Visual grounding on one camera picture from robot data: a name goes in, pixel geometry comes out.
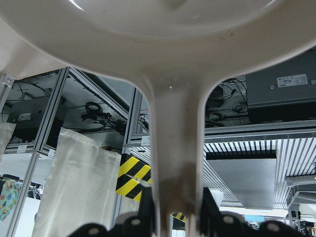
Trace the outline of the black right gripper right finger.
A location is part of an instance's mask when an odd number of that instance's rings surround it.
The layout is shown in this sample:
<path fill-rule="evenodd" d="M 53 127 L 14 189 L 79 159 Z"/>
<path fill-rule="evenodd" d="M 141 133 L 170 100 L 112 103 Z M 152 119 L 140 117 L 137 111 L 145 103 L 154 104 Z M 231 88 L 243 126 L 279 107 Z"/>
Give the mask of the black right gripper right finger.
<path fill-rule="evenodd" d="M 301 237 L 302 234 L 279 221 L 265 221 L 252 228 L 243 216 L 220 211 L 208 188 L 203 188 L 200 232 L 205 237 Z"/>

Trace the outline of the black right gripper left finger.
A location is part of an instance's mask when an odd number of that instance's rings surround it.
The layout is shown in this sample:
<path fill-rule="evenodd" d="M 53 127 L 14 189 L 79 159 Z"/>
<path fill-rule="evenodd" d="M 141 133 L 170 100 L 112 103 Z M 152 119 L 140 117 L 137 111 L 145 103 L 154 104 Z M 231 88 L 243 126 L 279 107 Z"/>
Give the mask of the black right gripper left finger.
<path fill-rule="evenodd" d="M 156 215 L 150 187 L 142 190 L 138 210 L 119 215 L 111 229 L 88 223 L 74 231 L 75 237 L 152 237 L 155 234 Z"/>

